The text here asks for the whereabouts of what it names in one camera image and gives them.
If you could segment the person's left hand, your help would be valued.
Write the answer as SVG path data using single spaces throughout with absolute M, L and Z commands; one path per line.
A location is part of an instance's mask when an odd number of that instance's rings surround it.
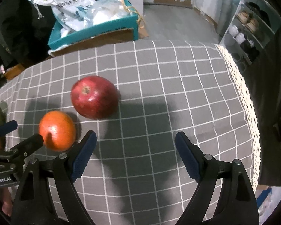
M 8 188 L 0 189 L 0 202 L 2 203 L 3 213 L 11 217 L 12 210 L 13 210 L 13 201 Z

